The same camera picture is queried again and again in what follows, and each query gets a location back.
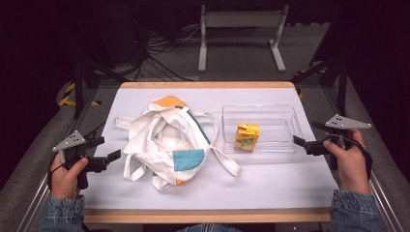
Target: right hand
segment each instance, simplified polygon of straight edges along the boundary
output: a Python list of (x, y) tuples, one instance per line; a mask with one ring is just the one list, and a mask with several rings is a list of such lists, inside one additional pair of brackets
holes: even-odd
[[(350, 133), (354, 140), (366, 148), (359, 130), (353, 129), (350, 130)], [(323, 145), (330, 153), (337, 157), (338, 175), (341, 180), (340, 189), (370, 194), (366, 161), (362, 151), (354, 145), (348, 150), (343, 150), (329, 140), (323, 141)]]

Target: bag handle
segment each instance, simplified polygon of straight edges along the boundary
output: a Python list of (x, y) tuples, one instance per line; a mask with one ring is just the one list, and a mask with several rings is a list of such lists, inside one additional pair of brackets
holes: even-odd
[(232, 158), (230, 158), (229, 156), (227, 156), (223, 151), (221, 151), (220, 149), (214, 147), (214, 143), (215, 141), (217, 141), (217, 137), (218, 137), (218, 131), (219, 131), (219, 127), (218, 127), (218, 121), (215, 118), (215, 116), (211, 113), (194, 113), (192, 112), (192, 114), (197, 117), (197, 116), (206, 116), (206, 117), (210, 117), (214, 123), (214, 134), (211, 140), (211, 144), (210, 147), (211, 149), (214, 151), (215, 155), (217, 156), (218, 160), (220, 160), (220, 163), (222, 163), (222, 165), (226, 168), (226, 170), (228, 170), (232, 175), (234, 176), (238, 176), (239, 173), (242, 171), (242, 167), (240, 165), (238, 165), (238, 163), (236, 163), (235, 160), (233, 160)]
[(134, 154), (129, 154), (127, 155), (127, 159), (126, 159), (126, 167), (124, 169), (124, 179), (129, 180), (129, 181), (136, 181), (138, 180), (141, 176), (143, 176), (145, 174), (145, 172), (147, 171), (147, 165), (145, 165), (144, 163), (141, 163), (141, 166), (139, 166), (135, 171), (133, 171), (133, 173), (131, 174), (130, 171), (130, 162), (131, 162), (131, 158), (134, 156)]

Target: person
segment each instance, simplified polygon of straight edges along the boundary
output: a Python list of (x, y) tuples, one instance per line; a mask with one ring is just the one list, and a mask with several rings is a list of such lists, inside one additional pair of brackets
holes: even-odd
[[(362, 144), (364, 140), (359, 130), (351, 130), (352, 138)], [(334, 192), (331, 207), (330, 231), (382, 231), (383, 223), (378, 213), (376, 201), (370, 193), (366, 174), (365, 159), (356, 146), (343, 150), (335, 143), (325, 140), (323, 145), (337, 157), (340, 189)], [(84, 197), (78, 195), (77, 175), (87, 165), (86, 158), (78, 161), (70, 170), (61, 167), (60, 156), (56, 156), (51, 170), (52, 188), (46, 200), (40, 231), (81, 231), (84, 220)], [(224, 224), (211, 224), (211, 231), (240, 231)], [(198, 224), (184, 231), (202, 231), (209, 224)]]

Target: white metal frame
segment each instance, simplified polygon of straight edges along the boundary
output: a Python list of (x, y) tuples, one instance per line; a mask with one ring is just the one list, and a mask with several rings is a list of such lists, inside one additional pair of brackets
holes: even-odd
[(200, 72), (206, 71), (207, 57), (207, 27), (275, 27), (277, 29), (275, 38), (269, 40), (278, 70), (283, 73), (286, 68), (278, 50), (280, 36), (286, 20), (289, 6), (283, 6), (281, 11), (268, 12), (206, 12), (205, 5), (201, 11), (201, 47), (199, 50)]

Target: hand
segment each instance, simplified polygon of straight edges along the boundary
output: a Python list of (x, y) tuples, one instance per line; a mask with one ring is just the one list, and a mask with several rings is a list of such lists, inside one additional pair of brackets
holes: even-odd
[[(360, 131), (354, 129), (350, 132), (352, 138), (366, 148)], [(354, 145), (348, 150), (343, 150), (328, 140), (323, 141), (323, 145), (337, 157), (338, 175), (341, 180), (340, 189), (369, 194), (366, 161), (362, 151)]]
[(50, 170), (57, 168), (51, 176), (51, 193), (50, 196), (60, 199), (76, 199), (77, 197), (77, 176), (87, 165), (88, 159), (83, 158), (76, 162), (70, 170), (61, 165), (60, 154), (55, 156)]

